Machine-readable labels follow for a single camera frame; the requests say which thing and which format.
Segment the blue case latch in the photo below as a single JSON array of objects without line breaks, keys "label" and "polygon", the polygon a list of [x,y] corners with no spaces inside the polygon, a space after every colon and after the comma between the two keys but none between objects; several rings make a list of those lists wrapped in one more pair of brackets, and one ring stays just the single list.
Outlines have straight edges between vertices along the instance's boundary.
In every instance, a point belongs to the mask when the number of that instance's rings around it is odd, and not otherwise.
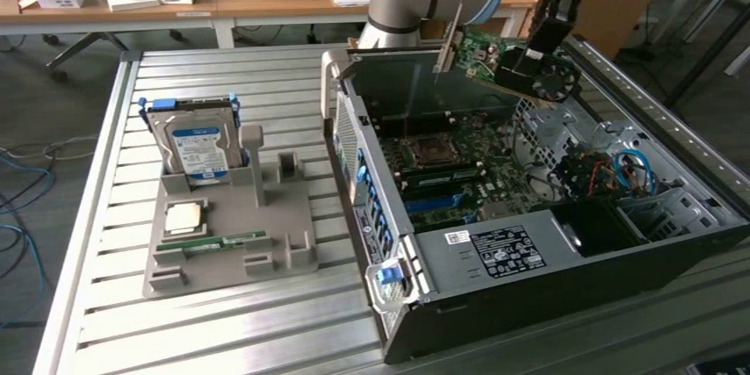
[{"label": "blue case latch", "polygon": [[402,261],[389,261],[377,266],[374,274],[381,285],[405,283],[409,279],[409,266]]}]

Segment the grey power supply unit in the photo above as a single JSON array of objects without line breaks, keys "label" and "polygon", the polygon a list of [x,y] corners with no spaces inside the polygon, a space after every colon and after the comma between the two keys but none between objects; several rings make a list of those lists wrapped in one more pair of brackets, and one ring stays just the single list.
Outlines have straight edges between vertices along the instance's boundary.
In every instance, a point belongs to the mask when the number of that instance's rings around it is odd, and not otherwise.
[{"label": "grey power supply unit", "polygon": [[433,293],[446,299],[583,262],[578,238],[550,210],[417,235]]}]

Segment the green graphics card black shroud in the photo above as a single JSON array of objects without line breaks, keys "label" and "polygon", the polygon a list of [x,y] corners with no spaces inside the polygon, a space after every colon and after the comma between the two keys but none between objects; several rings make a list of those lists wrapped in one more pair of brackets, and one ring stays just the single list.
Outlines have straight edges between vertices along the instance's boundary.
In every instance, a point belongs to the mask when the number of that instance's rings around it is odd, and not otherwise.
[{"label": "green graphics card black shroud", "polygon": [[454,69],[486,87],[530,100],[561,103],[581,92],[582,73],[557,47],[541,60],[525,57],[527,39],[505,38],[461,22],[463,7],[449,24],[442,40],[437,74]]}]

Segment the metal disk bay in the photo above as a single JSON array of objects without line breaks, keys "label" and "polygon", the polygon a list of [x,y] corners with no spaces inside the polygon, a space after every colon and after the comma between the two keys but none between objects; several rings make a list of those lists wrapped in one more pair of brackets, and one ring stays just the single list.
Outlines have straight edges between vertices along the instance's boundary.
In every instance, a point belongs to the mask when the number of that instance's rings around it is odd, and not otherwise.
[{"label": "metal disk bay", "polygon": [[655,242],[683,234],[709,233],[721,227],[717,216],[683,188],[645,198],[625,198],[618,206],[639,234]]}]

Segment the green motherboard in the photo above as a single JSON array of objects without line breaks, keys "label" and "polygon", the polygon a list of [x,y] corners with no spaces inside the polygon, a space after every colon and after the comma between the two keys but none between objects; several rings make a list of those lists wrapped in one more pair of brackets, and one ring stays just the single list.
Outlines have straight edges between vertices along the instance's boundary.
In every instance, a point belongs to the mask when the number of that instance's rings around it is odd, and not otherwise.
[{"label": "green motherboard", "polygon": [[[425,233],[527,213],[555,201],[555,183],[531,174],[538,162],[522,163],[515,153],[521,134],[514,122],[486,112],[382,121],[375,126],[381,150],[403,201],[414,231]],[[446,133],[463,162],[418,168],[403,140],[410,136]],[[470,180],[410,185],[402,172],[479,168]]]}]

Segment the CPU chip with metal lid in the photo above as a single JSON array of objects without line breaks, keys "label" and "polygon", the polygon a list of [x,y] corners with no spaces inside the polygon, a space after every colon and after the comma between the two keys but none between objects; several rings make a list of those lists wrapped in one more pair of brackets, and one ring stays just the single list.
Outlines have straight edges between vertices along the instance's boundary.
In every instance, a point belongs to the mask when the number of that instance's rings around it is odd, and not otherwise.
[{"label": "CPU chip with metal lid", "polygon": [[200,226],[202,210],[202,205],[195,202],[171,205],[164,219],[166,234],[194,233]]}]

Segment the black open PC case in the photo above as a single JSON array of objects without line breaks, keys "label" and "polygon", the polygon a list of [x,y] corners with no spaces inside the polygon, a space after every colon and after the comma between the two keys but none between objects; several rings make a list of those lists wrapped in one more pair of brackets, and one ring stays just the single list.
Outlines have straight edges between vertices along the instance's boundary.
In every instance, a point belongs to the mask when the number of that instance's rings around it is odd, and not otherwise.
[{"label": "black open PC case", "polygon": [[[340,47],[323,56],[322,98],[334,103],[326,138],[343,215],[383,360],[395,368],[622,299],[646,305],[703,260],[750,246],[750,178],[585,40],[565,42],[558,55],[582,73],[581,92],[569,98],[598,125],[591,143],[571,148],[554,169],[538,162],[531,170],[555,183],[559,198],[527,213],[550,210],[571,228],[583,262],[446,299],[433,293],[417,244],[423,233],[414,231],[375,126],[486,112],[514,122],[522,137],[515,155],[533,162],[514,115],[522,97],[471,81],[459,69],[435,75],[433,47]],[[651,242],[618,201],[673,188],[694,195],[721,227]],[[374,270],[389,261],[409,266],[405,283],[378,283]]]}]

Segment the hard disk in blue caddy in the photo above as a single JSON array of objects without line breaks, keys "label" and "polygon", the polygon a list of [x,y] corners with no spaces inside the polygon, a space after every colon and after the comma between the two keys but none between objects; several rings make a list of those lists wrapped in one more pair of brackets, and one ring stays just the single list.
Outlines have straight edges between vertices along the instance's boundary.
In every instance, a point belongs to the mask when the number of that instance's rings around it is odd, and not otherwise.
[{"label": "hard disk in blue caddy", "polygon": [[191,186],[204,186],[222,184],[230,170],[247,165],[235,95],[186,100],[143,97],[138,105],[167,174],[182,174]]}]

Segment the perforated metal drive cage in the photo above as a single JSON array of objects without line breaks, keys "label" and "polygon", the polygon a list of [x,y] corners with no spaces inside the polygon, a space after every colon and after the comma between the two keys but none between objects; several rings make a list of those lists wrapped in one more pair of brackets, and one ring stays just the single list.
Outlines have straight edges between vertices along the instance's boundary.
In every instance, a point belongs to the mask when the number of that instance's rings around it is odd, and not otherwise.
[{"label": "perforated metal drive cage", "polygon": [[598,122],[574,98],[554,104],[522,98],[514,115],[530,145],[527,155],[549,169],[557,167],[571,148],[582,142],[591,143]]}]

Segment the green RAM stick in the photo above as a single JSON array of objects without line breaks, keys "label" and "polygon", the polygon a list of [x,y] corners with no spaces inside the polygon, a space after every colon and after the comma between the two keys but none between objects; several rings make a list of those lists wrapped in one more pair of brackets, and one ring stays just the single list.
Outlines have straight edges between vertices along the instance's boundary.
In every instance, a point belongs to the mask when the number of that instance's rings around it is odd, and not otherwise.
[{"label": "green RAM stick", "polygon": [[219,251],[242,246],[246,242],[267,237],[264,230],[227,236],[210,236],[199,239],[163,243],[156,251],[174,251],[182,249],[187,254]]}]

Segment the metal CPU socket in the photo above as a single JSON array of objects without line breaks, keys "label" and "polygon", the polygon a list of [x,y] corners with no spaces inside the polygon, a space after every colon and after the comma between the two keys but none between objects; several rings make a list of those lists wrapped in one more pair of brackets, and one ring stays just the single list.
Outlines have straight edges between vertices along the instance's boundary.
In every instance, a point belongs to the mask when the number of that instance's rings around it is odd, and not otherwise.
[{"label": "metal CPU socket", "polygon": [[410,136],[403,140],[403,145],[418,168],[463,162],[451,137],[446,133]]}]

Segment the installed RAM stick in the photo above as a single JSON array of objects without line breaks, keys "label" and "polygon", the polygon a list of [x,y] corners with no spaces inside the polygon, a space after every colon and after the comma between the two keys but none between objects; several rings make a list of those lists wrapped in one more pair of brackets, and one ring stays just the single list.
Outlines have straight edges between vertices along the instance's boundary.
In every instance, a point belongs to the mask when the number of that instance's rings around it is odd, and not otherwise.
[{"label": "installed RAM stick", "polygon": [[478,177],[481,173],[482,170],[479,168],[435,169],[434,171],[402,172],[401,178],[410,185],[422,186],[470,180],[474,177]]}]

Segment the grey parts rack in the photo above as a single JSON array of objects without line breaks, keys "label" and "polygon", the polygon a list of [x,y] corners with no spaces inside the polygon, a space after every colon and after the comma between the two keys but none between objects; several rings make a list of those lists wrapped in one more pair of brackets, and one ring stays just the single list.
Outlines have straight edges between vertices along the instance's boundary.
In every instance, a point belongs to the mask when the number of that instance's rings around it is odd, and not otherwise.
[{"label": "grey parts rack", "polygon": [[[303,170],[294,153],[262,162],[263,128],[239,129],[248,154],[244,167],[231,169],[222,184],[191,186],[182,174],[162,175],[143,294],[160,298],[308,274],[319,269],[312,208]],[[199,203],[200,226],[194,233],[167,235],[171,205]],[[187,254],[182,249],[156,251],[168,242],[264,230],[267,237],[219,251]]]}]

